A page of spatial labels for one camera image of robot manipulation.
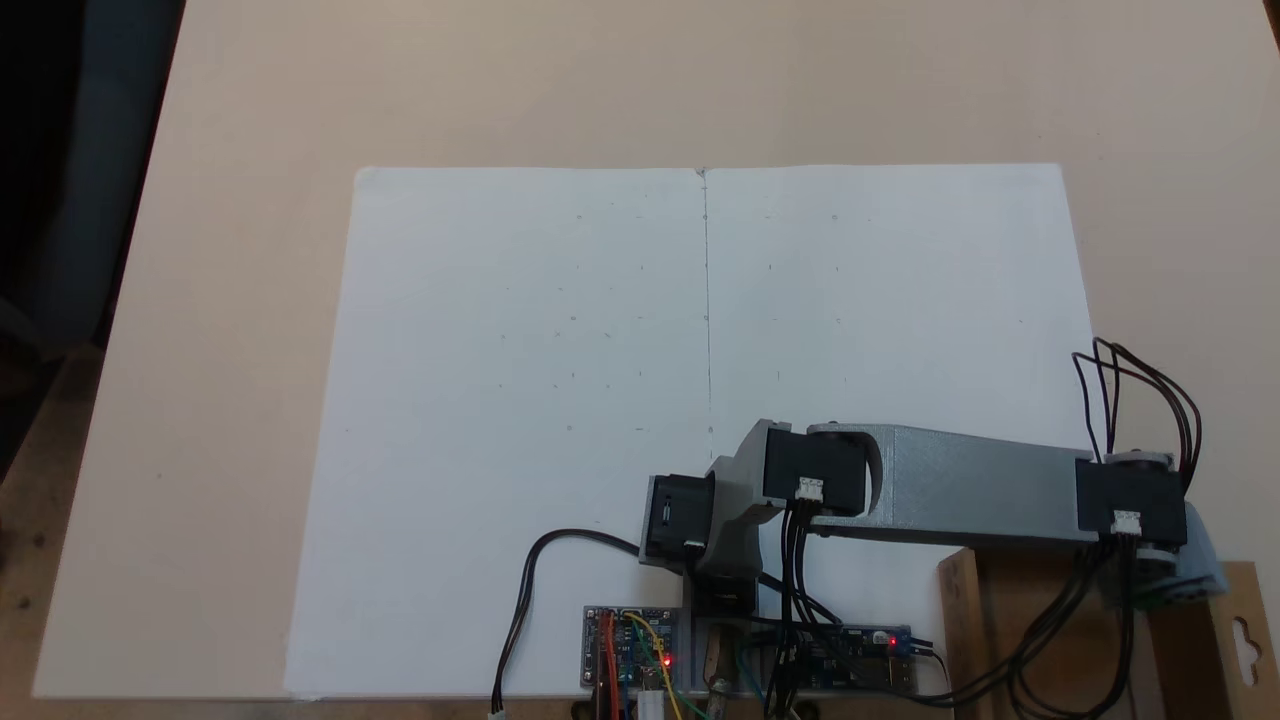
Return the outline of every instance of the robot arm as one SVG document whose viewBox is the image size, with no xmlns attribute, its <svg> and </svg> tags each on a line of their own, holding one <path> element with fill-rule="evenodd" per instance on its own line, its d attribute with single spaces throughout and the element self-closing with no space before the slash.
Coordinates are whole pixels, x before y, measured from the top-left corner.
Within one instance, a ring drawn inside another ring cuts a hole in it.
<svg viewBox="0 0 1280 720">
<path fill-rule="evenodd" d="M 1137 536 L 1146 570 L 1139 594 L 1167 602 L 1222 592 L 1172 459 L 1129 452 L 1106 460 L 901 425 L 828 423 L 799 434 L 759 420 L 704 477 L 650 478 L 641 562 L 691 575 L 695 609 L 750 614 L 762 571 L 759 525 L 808 500 L 822 505 L 813 520 L 822 536 L 1048 550 Z"/>
</svg>

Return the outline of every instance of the beige table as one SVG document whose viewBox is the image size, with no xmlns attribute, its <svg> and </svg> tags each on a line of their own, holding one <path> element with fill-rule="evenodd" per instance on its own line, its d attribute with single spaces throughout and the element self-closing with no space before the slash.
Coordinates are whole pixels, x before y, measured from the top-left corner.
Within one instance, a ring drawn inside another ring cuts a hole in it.
<svg viewBox="0 0 1280 720">
<path fill-rule="evenodd" d="M 1198 398 L 1193 498 L 1280 607 L 1261 0 L 191 0 L 36 692 L 282 694 L 358 168 L 1012 161 L 1062 164 L 1096 328 Z"/>
</svg>

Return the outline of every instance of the yellow wire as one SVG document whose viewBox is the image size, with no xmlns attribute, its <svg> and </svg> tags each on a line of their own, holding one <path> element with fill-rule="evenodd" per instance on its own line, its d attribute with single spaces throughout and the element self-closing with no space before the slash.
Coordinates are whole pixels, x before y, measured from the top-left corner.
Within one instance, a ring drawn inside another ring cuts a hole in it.
<svg viewBox="0 0 1280 720">
<path fill-rule="evenodd" d="M 662 669 L 662 682 L 667 683 L 667 696 L 671 698 L 671 708 L 676 712 L 676 720 L 685 720 L 680 714 L 680 703 L 676 702 L 676 688 L 671 687 L 671 675 L 667 673 L 667 666 L 662 662 L 667 653 L 662 650 L 662 638 L 658 637 L 658 630 L 654 630 L 653 625 L 635 612 L 623 612 L 622 616 L 640 623 L 644 625 L 644 629 L 649 630 L 649 637 L 653 638 L 653 650 L 658 653 L 658 667 Z"/>
</svg>

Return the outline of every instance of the red wire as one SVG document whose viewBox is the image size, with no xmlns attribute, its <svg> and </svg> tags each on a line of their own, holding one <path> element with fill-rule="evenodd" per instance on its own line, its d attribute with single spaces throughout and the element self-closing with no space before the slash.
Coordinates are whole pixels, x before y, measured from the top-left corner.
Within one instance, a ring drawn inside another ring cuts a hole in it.
<svg viewBox="0 0 1280 720">
<path fill-rule="evenodd" d="M 613 715 L 609 720 L 618 720 L 618 655 L 613 644 L 613 614 L 607 614 L 608 630 L 605 630 L 604 643 L 605 643 L 605 659 L 609 667 L 609 711 Z"/>
</svg>

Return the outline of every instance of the wooden stand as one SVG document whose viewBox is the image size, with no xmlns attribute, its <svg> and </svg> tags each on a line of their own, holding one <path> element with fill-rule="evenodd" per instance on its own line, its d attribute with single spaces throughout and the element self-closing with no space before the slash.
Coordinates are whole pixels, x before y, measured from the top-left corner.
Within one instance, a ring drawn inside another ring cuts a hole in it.
<svg viewBox="0 0 1280 720">
<path fill-rule="evenodd" d="M 1262 720 L 1280 716 L 1280 675 L 1252 562 L 1226 564 L 1231 592 L 1210 602 L 1139 615 L 1126 697 L 1108 720 Z M 963 550 L 938 566 L 948 665 L 955 687 L 1009 656 L 1028 624 L 1057 596 L 1068 556 Z M 1233 621 L 1240 616 L 1257 643 L 1257 683 L 1245 685 Z M 1117 620 L 1097 593 L 1084 600 L 1044 652 L 1027 667 L 1028 684 L 1047 702 L 1083 710 L 1101 700 L 1115 675 Z M 1016 720 L 1004 687 L 956 710 L 957 720 Z"/>
</svg>

